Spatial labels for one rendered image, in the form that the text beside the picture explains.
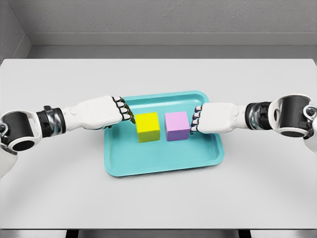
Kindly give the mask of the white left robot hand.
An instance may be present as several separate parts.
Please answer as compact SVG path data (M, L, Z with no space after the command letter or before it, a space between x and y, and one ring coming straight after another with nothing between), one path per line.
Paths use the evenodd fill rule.
M134 115L122 97L103 96L83 102L85 129L98 130L121 121L136 123Z

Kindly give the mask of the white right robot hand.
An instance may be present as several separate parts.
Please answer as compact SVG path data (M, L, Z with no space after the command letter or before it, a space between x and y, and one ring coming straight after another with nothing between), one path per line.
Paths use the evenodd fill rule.
M238 107L232 103L204 103L196 106L192 116L190 134L227 133L236 128Z

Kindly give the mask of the pink cube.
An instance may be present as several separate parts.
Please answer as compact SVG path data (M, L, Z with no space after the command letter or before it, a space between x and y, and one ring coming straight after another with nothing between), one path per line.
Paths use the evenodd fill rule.
M167 141L188 139L190 126L187 112L165 113L164 125Z

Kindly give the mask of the yellow cube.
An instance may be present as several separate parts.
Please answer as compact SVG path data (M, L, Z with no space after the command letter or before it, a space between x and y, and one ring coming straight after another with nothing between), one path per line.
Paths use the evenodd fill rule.
M160 139L160 126L157 112L137 114L136 129L139 143Z

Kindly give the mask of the teal plastic tray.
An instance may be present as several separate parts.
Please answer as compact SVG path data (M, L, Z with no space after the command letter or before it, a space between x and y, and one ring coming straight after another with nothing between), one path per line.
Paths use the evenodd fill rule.
M190 135L186 140L166 139L164 115L185 111L192 119L194 108L209 101L201 91L173 92L125 98L133 114L156 112L160 125L158 141L140 143L136 127L121 122L105 130L104 166L114 177L214 166L224 159L218 134Z

